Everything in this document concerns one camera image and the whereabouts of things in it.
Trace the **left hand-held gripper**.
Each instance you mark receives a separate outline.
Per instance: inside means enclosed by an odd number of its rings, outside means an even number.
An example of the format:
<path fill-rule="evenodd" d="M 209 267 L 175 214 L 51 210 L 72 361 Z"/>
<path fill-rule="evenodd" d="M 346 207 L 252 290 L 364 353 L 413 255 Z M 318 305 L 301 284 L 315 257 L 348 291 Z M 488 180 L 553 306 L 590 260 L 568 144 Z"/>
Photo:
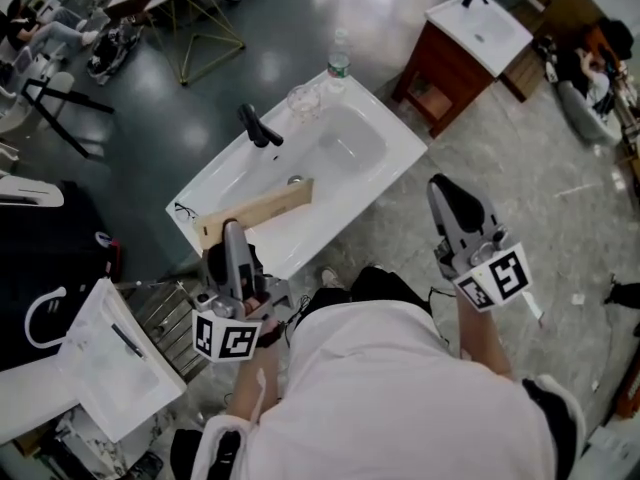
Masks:
<path fill-rule="evenodd" d="M 245 232 L 237 220 L 224 223 L 223 244 L 202 255 L 204 285 L 192 311 L 192 347 L 212 363 L 246 361 L 256 348 L 275 344 L 285 330 L 275 308 L 293 307 L 289 283 L 270 275 L 258 275 L 271 295 L 273 315 L 266 321 L 241 319 L 242 302 L 254 295 L 255 268 Z"/>

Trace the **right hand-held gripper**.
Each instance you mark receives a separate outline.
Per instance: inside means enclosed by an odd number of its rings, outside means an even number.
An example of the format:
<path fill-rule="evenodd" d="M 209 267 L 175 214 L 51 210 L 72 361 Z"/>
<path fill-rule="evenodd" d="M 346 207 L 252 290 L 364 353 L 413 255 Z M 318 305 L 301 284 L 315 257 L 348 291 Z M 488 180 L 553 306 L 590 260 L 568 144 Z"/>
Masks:
<path fill-rule="evenodd" d="M 440 271 L 475 310 L 503 306 L 530 286 L 522 244 L 497 227 L 481 188 L 439 173 L 428 182 L 427 198 L 440 240 L 434 249 Z"/>

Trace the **clear glass cup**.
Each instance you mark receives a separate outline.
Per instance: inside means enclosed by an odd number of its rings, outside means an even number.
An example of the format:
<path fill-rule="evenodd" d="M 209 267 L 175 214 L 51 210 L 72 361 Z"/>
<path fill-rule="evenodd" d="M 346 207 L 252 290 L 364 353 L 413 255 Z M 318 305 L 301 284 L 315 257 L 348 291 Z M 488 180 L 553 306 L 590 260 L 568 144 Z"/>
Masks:
<path fill-rule="evenodd" d="M 301 121 L 316 118 L 321 109 L 321 95 L 316 85 L 294 87 L 286 102 L 292 115 Z"/>

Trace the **person's right forearm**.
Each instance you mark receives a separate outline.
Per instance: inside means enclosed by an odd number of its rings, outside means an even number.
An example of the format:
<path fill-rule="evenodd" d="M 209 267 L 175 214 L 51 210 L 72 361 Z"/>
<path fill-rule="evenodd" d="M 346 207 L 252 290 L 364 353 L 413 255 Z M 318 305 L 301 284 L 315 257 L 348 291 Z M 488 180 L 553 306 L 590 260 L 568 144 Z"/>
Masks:
<path fill-rule="evenodd" d="M 513 379 L 511 364 L 491 314 L 478 312 L 460 290 L 456 290 L 456 302 L 460 349 L 472 361 L 484 365 L 497 375 Z"/>

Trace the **person's left forearm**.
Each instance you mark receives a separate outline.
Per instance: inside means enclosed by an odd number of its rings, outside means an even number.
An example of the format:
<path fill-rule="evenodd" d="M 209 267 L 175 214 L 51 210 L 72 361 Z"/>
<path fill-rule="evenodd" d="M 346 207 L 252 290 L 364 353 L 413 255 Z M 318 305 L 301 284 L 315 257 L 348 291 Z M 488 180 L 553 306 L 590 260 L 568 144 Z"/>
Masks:
<path fill-rule="evenodd" d="M 252 359 L 240 364 L 227 413 L 256 423 L 278 402 L 278 374 L 278 345 L 256 348 Z"/>

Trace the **person's left hand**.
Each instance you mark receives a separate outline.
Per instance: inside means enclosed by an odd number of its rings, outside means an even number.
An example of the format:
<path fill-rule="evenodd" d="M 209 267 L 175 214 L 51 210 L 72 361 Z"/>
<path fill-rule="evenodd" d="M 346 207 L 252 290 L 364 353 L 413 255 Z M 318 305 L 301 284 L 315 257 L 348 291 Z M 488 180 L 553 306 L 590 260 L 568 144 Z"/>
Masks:
<path fill-rule="evenodd" d="M 266 285 L 260 280 L 253 283 L 244 280 L 242 285 L 241 319 L 244 321 L 266 321 L 272 315 L 271 295 L 267 291 Z"/>

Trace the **grey metal grille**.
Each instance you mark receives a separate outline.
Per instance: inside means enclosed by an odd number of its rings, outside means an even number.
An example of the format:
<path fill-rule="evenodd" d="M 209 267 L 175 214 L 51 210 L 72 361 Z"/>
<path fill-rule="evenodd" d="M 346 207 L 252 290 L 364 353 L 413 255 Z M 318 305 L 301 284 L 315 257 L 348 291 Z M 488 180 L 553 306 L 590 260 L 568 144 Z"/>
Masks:
<path fill-rule="evenodd" d="M 204 368 L 192 348 L 191 312 L 201 284 L 182 278 L 118 283 L 116 288 L 152 343 L 186 383 Z"/>

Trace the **person's black trousers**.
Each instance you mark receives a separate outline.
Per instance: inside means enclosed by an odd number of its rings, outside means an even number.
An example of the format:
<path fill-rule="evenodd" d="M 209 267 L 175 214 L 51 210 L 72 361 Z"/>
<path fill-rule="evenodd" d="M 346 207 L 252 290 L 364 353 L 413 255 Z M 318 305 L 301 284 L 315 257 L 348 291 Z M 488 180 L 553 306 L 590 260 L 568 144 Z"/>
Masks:
<path fill-rule="evenodd" d="M 324 282 L 302 310 L 300 321 L 313 312 L 332 305 L 378 300 L 406 302 L 420 307 L 430 316 L 433 315 L 430 303 L 414 292 L 396 273 L 367 266 L 349 288 L 344 288 L 340 283 L 329 285 Z"/>

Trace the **large white sink basin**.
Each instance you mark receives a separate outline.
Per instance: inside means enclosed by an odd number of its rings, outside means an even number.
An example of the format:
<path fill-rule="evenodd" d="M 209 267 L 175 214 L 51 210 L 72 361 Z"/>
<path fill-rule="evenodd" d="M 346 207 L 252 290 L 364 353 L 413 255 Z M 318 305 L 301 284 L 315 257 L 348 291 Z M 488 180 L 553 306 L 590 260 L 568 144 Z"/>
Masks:
<path fill-rule="evenodd" d="M 329 76 L 311 79 L 328 97 L 316 118 L 299 120 L 286 101 L 262 122 L 280 134 L 280 147 L 256 147 L 241 133 L 167 204 L 169 218 L 196 253 L 193 223 L 174 216 L 174 202 L 198 217 L 245 203 L 287 185 L 291 176 L 314 180 L 312 201 L 246 232 L 267 273 L 288 279 L 350 224 L 426 150 L 426 145 L 353 77 L 344 91 Z"/>

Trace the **brown wooden sink cabinet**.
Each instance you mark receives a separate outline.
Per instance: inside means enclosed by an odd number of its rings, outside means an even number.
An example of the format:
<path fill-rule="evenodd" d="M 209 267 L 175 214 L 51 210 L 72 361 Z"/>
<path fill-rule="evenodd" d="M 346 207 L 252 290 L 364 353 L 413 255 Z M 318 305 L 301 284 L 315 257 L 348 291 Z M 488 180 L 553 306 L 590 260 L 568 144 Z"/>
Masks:
<path fill-rule="evenodd" d="M 452 38 L 426 22 L 391 99 L 409 102 L 437 138 L 494 81 Z"/>

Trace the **black bin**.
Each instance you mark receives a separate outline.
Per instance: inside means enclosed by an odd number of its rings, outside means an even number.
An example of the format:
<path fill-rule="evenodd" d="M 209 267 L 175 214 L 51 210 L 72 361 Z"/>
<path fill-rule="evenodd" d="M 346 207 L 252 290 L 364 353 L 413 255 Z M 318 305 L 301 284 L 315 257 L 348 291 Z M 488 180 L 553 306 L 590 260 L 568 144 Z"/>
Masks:
<path fill-rule="evenodd" d="M 120 244 L 88 193 L 58 188 L 61 207 L 0 205 L 0 372 L 56 354 L 97 280 L 121 274 Z"/>

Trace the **person's white shirt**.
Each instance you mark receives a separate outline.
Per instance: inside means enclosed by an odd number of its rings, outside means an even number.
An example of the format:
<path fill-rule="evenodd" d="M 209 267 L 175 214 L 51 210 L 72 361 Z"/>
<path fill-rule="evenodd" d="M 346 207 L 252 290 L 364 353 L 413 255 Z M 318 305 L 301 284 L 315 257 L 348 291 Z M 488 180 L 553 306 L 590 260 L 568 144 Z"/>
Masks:
<path fill-rule="evenodd" d="M 551 376 L 451 356 L 418 306 L 353 302 L 296 326 L 274 407 L 207 422 L 190 480 L 566 480 L 584 441 Z"/>

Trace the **clear plastic water bottle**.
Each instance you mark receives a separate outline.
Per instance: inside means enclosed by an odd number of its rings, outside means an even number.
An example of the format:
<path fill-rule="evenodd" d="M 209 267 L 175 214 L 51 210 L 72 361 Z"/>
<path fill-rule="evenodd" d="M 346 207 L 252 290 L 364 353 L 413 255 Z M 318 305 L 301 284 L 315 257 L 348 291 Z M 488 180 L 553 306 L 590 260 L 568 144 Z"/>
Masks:
<path fill-rule="evenodd" d="M 345 28 L 338 28 L 334 33 L 327 61 L 329 90 L 333 94 L 341 94 L 344 91 L 344 79 L 349 74 L 350 65 L 349 33 Z"/>

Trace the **white curved panel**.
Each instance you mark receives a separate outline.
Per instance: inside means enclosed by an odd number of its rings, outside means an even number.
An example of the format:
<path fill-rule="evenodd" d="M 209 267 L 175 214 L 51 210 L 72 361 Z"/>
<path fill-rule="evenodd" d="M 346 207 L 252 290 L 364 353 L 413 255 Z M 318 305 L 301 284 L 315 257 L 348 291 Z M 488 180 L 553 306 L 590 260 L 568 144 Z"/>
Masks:
<path fill-rule="evenodd" d="M 0 177 L 0 205 L 57 208 L 63 204 L 56 185 L 13 175 Z"/>

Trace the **black bag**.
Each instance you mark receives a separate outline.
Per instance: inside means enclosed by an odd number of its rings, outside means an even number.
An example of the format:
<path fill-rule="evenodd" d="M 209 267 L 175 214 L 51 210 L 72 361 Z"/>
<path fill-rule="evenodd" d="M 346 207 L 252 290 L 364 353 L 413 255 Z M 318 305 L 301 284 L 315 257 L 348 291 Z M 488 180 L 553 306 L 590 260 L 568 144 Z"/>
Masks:
<path fill-rule="evenodd" d="M 87 62 L 87 73 L 99 86 L 105 85 L 137 46 L 142 29 L 128 21 L 100 33 Z"/>

